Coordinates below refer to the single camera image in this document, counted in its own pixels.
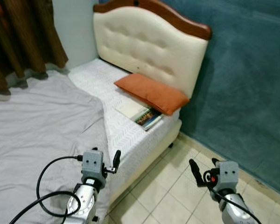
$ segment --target magazine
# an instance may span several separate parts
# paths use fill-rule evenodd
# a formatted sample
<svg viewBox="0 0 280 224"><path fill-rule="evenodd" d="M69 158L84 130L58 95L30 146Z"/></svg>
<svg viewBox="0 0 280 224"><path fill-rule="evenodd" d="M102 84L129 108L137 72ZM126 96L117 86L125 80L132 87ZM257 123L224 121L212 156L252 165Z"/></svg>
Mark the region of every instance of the magazine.
<svg viewBox="0 0 280 224"><path fill-rule="evenodd" d="M161 112L136 99L130 99L129 102L120 105L116 110L140 125L145 131L153 127L163 117Z"/></svg>

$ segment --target brown curtain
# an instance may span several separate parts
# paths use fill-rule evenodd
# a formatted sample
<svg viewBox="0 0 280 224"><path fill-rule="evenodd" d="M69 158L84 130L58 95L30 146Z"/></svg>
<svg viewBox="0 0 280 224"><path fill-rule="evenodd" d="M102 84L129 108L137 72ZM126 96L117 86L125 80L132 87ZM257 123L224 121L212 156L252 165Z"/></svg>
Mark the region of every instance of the brown curtain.
<svg viewBox="0 0 280 224"><path fill-rule="evenodd" d="M5 77L25 69L40 74L45 63L65 67L68 58L53 22L52 0L0 0L0 90Z"/></svg>

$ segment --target white mattress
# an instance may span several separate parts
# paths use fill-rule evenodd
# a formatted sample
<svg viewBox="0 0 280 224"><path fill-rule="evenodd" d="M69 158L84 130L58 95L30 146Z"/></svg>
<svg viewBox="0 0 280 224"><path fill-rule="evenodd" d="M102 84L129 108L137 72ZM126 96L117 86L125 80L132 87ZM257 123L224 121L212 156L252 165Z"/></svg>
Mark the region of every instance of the white mattress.
<svg viewBox="0 0 280 224"><path fill-rule="evenodd" d="M178 110L172 116L164 116L146 132L115 110L117 106L128 101L130 96L113 83L128 74L127 71L101 59L74 68L68 74L78 88L102 101L111 160L116 151L121 150L119 170L116 175L111 175L111 194L134 173L179 118Z"/></svg>

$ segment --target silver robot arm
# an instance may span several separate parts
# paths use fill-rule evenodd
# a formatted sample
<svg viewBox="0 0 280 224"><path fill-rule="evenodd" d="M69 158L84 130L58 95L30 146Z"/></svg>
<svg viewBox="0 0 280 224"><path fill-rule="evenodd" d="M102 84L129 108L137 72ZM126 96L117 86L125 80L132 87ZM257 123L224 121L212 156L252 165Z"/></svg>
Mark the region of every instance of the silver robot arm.
<svg viewBox="0 0 280 224"><path fill-rule="evenodd" d="M97 223L96 202L99 191L106 185L107 173L115 174L120 163L121 152L118 150L113 159L113 167L105 168L103 163L103 152L93 148L83 154L82 161L82 184L77 184L74 193L81 201L79 211L66 218L65 224L92 224ZM74 197L69 199L68 213L75 211L78 207Z"/></svg>
<svg viewBox="0 0 280 224"><path fill-rule="evenodd" d="M206 171L203 174L202 179L198 165L194 160L189 160L197 186L208 187L211 198L219 203L224 224L256 224L251 215L221 198L224 197L225 199L234 202L253 215L246 206L242 196L236 193L239 171L238 164L232 161L219 161L217 159L212 159L212 161L216 168Z"/></svg>

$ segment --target cream headboard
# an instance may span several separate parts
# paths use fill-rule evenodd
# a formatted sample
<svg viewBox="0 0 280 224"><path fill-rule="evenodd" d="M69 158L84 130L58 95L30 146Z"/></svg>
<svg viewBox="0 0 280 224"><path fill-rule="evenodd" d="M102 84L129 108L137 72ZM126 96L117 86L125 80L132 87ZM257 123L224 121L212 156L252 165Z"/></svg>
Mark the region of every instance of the cream headboard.
<svg viewBox="0 0 280 224"><path fill-rule="evenodd" d="M191 98L211 37L208 26L157 0L112 0L94 6L99 56Z"/></svg>

